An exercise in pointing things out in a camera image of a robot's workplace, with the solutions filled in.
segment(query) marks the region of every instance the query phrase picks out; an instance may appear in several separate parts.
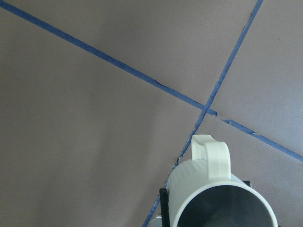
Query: mug handle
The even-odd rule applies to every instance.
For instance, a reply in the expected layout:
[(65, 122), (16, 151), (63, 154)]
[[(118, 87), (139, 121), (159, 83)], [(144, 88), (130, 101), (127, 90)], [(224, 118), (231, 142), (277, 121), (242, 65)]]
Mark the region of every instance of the mug handle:
[(194, 135), (191, 139), (192, 160), (206, 162), (208, 179), (231, 178), (231, 158), (224, 142), (210, 135)]

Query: white mug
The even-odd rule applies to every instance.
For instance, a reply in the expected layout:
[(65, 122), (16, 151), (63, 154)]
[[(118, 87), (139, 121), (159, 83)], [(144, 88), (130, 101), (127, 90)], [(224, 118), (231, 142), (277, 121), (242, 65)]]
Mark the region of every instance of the white mug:
[[(224, 142), (194, 135), (191, 148), (192, 159), (168, 179), (170, 227), (278, 227), (268, 202), (231, 174)], [(151, 226), (162, 226), (156, 223), (159, 217)]]

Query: white object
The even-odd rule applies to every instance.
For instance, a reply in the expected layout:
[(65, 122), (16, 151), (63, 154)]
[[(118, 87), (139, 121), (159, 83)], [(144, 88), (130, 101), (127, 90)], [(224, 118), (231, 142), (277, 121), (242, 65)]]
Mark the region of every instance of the white object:
[[(171, 227), (278, 227), (268, 202), (231, 174), (224, 142), (194, 135), (192, 159), (181, 163), (168, 179)], [(152, 227), (161, 227), (157, 220)]]

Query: blue line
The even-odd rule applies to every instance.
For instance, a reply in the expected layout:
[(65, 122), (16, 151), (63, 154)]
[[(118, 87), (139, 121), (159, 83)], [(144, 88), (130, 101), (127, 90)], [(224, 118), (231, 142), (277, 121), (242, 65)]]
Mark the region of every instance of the blue line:
[(291, 151), (291, 150), (289, 150), (289, 149), (281, 146), (280, 144), (278, 144), (278, 143), (276, 143), (276, 142), (274, 142), (274, 141), (266, 138), (265, 136), (256, 134), (255, 131), (253, 131), (253, 130), (247, 128), (247, 127), (245, 127), (244, 125), (239, 124), (239, 123), (237, 123), (237, 122), (235, 122), (233, 120), (222, 120), (221, 119), (221, 121), (223, 121), (225, 123), (228, 123), (228, 124), (232, 125), (233, 127), (237, 128), (237, 129), (239, 129), (239, 130), (241, 130), (241, 131), (243, 131), (243, 132), (245, 132), (245, 133), (247, 133), (247, 134), (249, 134), (249, 135), (257, 138), (258, 140), (260, 140), (260, 141), (262, 141), (262, 142), (264, 142), (264, 143), (266, 143), (266, 144), (268, 144), (268, 145), (270, 145), (270, 146), (272, 146), (272, 147), (274, 147), (274, 148), (276, 148), (276, 149), (278, 149), (278, 150), (280, 150), (280, 151), (288, 154), (289, 156), (294, 157), (295, 159), (298, 159), (299, 161), (303, 162), (303, 157), (302, 156), (300, 156), (300, 155), (294, 153), (293, 151)]
[[(224, 80), (224, 78), (225, 78), (225, 76), (226, 76), (226, 74), (227, 74), (227, 72), (228, 72), (230, 66), (232, 65), (232, 62), (233, 62), (233, 60), (234, 60), (234, 58), (235, 58), (235, 56), (236, 56), (236, 54), (237, 54), (237, 52), (238, 52), (238, 50), (239, 50), (239, 48), (240, 48), (240, 46), (241, 46), (241, 44), (242, 44), (244, 38), (245, 38), (245, 35), (247, 34), (247, 32), (248, 32), (248, 30), (249, 30), (249, 28), (250, 28), (250, 25), (251, 25), (251, 23), (253, 22), (253, 20), (254, 20), (254, 18), (255, 18), (255, 16), (256, 16), (258, 10), (260, 9), (260, 6), (261, 6), (262, 2), (263, 2), (263, 0), (258, 0), (258, 1), (257, 1), (256, 5), (255, 5), (255, 7), (254, 7), (254, 9), (253, 9), (253, 11), (252, 11), (252, 13), (251, 13), (251, 16), (250, 16), (250, 19), (249, 19), (247, 25), (246, 25), (245, 28), (243, 29), (243, 31), (242, 31), (242, 33), (241, 33), (241, 35), (240, 35), (238, 41), (236, 42), (236, 45), (235, 45), (235, 47), (233, 48), (232, 53), (230, 54), (230, 56), (229, 56), (229, 58), (228, 58), (228, 60), (227, 60), (227, 63), (226, 63), (226, 65), (225, 65), (225, 67), (224, 67), (224, 69), (223, 69), (223, 71), (222, 71), (222, 73), (221, 73), (221, 75), (220, 75), (220, 77), (219, 77), (219, 80), (217, 81), (217, 83), (216, 83), (216, 85), (215, 85), (215, 87), (214, 87), (214, 89), (213, 89), (213, 91), (212, 91), (210, 97), (209, 97), (208, 100), (207, 100), (207, 103), (206, 103), (206, 105), (205, 105), (205, 107), (204, 107), (204, 109), (203, 109), (201, 115), (199, 116), (199, 118), (198, 118), (198, 120), (197, 120), (197, 122), (196, 122), (196, 124), (195, 124), (194, 130), (191, 131), (191, 133), (190, 133), (190, 135), (189, 135), (189, 138), (187, 139), (187, 141), (186, 141), (186, 143), (185, 143), (185, 146), (184, 146), (184, 148), (182, 149), (181, 154), (180, 154), (180, 156), (178, 157), (178, 159), (177, 159), (175, 165), (173, 166), (172, 170), (173, 170), (174, 168), (176, 168), (176, 167), (179, 165), (179, 163), (180, 163), (180, 158), (183, 157), (184, 154), (186, 153), (186, 151), (187, 151), (187, 149), (188, 149), (188, 147), (189, 147), (189, 144), (190, 144), (190, 142), (191, 142), (192, 136), (196, 133), (196, 131), (198, 130), (199, 126), (202, 124), (203, 119), (205, 118), (205, 115), (206, 115), (207, 111), (210, 109), (210, 106), (211, 106), (211, 104), (213, 103), (214, 98), (215, 98), (216, 94), (218, 93), (218, 91), (219, 91), (219, 89), (220, 89), (220, 86), (221, 86), (221, 84), (222, 84), (222, 82), (223, 82), (223, 80)], [(155, 213), (155, 209), (153, 210), (153, 208), (152, 208), (152, 210), (150, 211), (150, 213), (148, 214), (148, 216), (147, 216), (147, 218), (146, 218), (144, 224), (142, 225), (142, 227), (147, 227), (149, 221), (151, 220), (153, 214)]]
[[(142, 72), (140, 72), (140, 71), (138, 71), (138, 70), (136, 70), (136, 69), (134, 69), (134, 68), (132, 68), (128, 65), (126, 65), (125, 63), (123, 63), (123, 62), (109, 56), (108, 54), (106, 54), (106, 53), (88, 45), (87, 43), (85, 43), (85, 42), (67, 34), (66, 32), (64, 32), (62, 30), (59, 30), (58, 28), (56, 28), (56, 27), (54, 27), (54, 26), (52, 26), (52, 25), (50, 25), (50, 24), (48, 24), (48, 23), (46, 23), (46, 22), (44, 22), (44, 21), (42, 21), (42, 20), (40, 20), (40, 19), (38, 19), (38, 18), (36, 18), (36, 17), (34, 17), (34, 16), (32, 16), (32, 15), (30, 15), (30, 14), (28, 14), (28, 13), (26, 13), (26, 12), (8, 4), (8, 3), (6, 3), (5, 1), (0, 0), (0, 6), (4, 9), (8, 10), (9, 12), (11, 12), (11, 13), (13, 13), (13, 14), (15, 14), (15, 15), (17, 15), (17, 16), (35, 24), (35, 25), (37, 25), (38, 27), (43, 28), (46, 31), (49, 31), (49, 32), (53, 33), (54, 35), (56, 35), (56, 36), (58, 36), (58, 37), (60, 37), (64, 40), (82, 48), (83, 50), (86, 50), (87, 52), (92, 53), (93, 55), (95, 55), (95, 56), (97, 56), (97, 57), (99, 57), (99, 58), (101, 58), (101, 59), (119, 67), (119, 68), (121, 68), (122, 70), (124, 70), (126, 72), (129, 72), (130, 74), (148, 82), (149, 84), (154, 85), (155, 87), (173, 95), (174, 97), (176, 97), (178, 99), (181, 99), (182, 101), (184, 101), (184, 102), (186, 102), (186, 103), (188, 103), (192, 106), (197, 107), (200, 110), (203, 110), (204, 107), (205, 107), (204, 105), (202, 105), (201, 103), (198, 103), (194, 99), (192, 99), (192, 98), (190, 98), (190, 97), (188, 97), (188, 96), (186, 96), (186, 95), (184, 95), (184, 94), (182, 94), (182, 93), (180, 93), (180, 92), (178, 92), (178, 91), (176, 91), (176, 90), (174, 90), (170, 87), (162, 85), (161, 83), (159, 83), (155, 79), (147, 76), (146, 74), (144, 74), (144, 73), (142, 73)], [(208, 113), (210, 115), (217, 115), (216, 111), (211, 110), (211, 109), (208, 111)]]

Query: gray surface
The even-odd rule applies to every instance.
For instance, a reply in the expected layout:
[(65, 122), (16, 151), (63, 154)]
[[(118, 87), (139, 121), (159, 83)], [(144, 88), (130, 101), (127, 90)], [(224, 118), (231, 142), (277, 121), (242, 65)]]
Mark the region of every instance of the gray surface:
[[(203, 104), (255, 4), (8, 2)], [(212, 105), (301, 154), (302, 4), (263, 3)], [(0, 31), (0, 223), (141, 226), (200, 111), (3, 9)], [(301, 162), (215, 117), (199, 133), (302, 226)]]

